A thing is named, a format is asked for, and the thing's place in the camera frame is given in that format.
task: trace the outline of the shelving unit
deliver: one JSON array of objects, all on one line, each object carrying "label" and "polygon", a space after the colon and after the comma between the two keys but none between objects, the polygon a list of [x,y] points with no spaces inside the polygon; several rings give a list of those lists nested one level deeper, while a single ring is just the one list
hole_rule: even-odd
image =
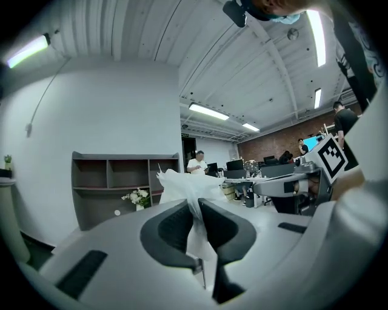
[{"label": "shelving unit", "polygon": [[121,197],[138,188],[150,193],[150,204],[159,204],[163,187],[157,173],[179,172],[179,154],[72,156],[72,190],[80,230],[85,231],[105,220],[135,212],[136,205]]}]

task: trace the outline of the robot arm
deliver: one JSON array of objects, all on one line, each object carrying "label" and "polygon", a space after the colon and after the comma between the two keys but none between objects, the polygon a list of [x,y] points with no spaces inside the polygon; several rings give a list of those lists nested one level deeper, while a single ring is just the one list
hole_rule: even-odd
[{"label": "robot arm", "polygon": [[[332,185],[347,163],[342,149],[330,134],[301,158],[293,174],[256,183],[253,192],[269,197],[307,196],[310,205],[308,215],[311,215],[319,204],[330,200]],[[311,177],[319,178],[316,197],[309,194],[308,182]],[[296,182],[299,182],[298,191],[295,191]]]}]

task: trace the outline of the ceiling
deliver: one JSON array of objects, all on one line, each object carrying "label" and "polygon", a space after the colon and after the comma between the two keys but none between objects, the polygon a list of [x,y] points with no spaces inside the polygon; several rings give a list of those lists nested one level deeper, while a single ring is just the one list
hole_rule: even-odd
[{"label": "ceiling", "polygon": [[[326,64],[318,68],[307,16],[293,25],[250,16],[238,28],[222,12],[225,0],[54,1],[15,40],[7,59],[23,44],[49,33],[52,44],[8,71],[7,81],[67,57],[111,56],[116,61],[151,59],[179,67],[183,133],[240,142],[327,112],[349,88],[335,61],[332,23],[323,20]],[[290,41],[290,28],[299,38]],[[321,107],[314,94],[322,88]],[[352,93],[346,93],[354,102]],[[192,113],[191,102],[230,115],[222,121]],[[250,123],[259,135],[242,126]]]}]

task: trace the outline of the person in black shirt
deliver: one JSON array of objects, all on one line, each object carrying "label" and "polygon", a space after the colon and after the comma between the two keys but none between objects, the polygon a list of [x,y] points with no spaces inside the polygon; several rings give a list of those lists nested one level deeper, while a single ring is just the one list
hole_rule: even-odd
[{"label": "person in black shirt", "polygon": [[338,133],[338,144],[344,150],[345,156],[349,161],[345,167],[346,171],[358,166],[356,158],[345,142],[345,135],[352,129],[358,117],[352,110],[345,109],[340,101],[334,102],[333,109],[335,111],[334,126]]},{"label": "person in black shirt", "polygon": [[301,155],[306,155],[308,152],[309,152],[309,147],[304,144],[303,142],[303,139],[298,139],[298,143],[299,143],[299,150],[301,152]]}]

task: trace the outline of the man in white shirt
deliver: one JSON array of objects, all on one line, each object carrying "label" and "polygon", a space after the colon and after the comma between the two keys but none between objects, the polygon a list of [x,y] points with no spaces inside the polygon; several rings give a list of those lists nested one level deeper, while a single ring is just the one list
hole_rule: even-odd
[{"label": "man in white shirt", "polygon": [[204,160],[204,152],[196,152],[195,158],[189,160],[187,172],[190,172],[191,174],[207,174],[207,164]]}]

